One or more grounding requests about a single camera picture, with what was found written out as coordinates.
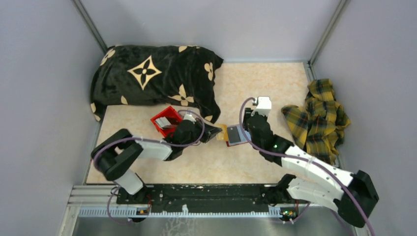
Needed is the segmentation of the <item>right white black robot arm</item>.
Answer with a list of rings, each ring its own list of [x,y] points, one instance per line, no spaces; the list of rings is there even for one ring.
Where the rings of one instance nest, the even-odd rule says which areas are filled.
[[[238,118],[240,129],[250,135],[249,143],[266,161],[307,177],[307,180],[296,176],[282,178],[277,188],[280,201],[315,203],[335,211],[354,227],[370,226],[369,216],[380,198],[368,173],[348,172],[308,154],[274,134],[268,115],[257,109],[242,108]]]

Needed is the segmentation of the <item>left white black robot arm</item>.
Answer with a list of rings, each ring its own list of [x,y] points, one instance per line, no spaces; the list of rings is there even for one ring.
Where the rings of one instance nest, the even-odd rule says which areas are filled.
[[[135,203],[148,196],[144,182],[130,167],[136,159],[154,158],[172,161],[183,150],[197,143],[207,143],[222,131],[220,127],[196,121],[182,120],[173,132],[161,140],[134,137],[129,130],[121,129],[91,152],[93,166],[105,177],[128,193]]]

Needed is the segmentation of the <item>dark card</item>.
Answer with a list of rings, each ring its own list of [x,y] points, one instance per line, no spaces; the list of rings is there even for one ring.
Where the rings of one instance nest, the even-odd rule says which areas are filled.
[[[241,143],[241,138],[239,134],[239,127],[237,125],[227,127],[228,138],[227,142],[229,146],[235,146]]]

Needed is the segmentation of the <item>red plastic bin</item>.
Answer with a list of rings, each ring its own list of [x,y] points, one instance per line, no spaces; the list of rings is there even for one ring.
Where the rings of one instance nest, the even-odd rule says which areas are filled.
[[[167,137],[175,131],[176,127],[182,121],[182,117],[172,106],[168,106],[153,116],[150,121],[163,137]]]

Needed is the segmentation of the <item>gold credit card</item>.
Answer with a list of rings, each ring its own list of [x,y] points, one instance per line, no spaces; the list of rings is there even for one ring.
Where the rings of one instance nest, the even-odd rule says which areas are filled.
[[[221,129],[221,131],[216,135],[216,139],[218,141],[225,141],[228,142],[228,132],[227,132],[227,125],[225,124],[216,124],[217,127]]]

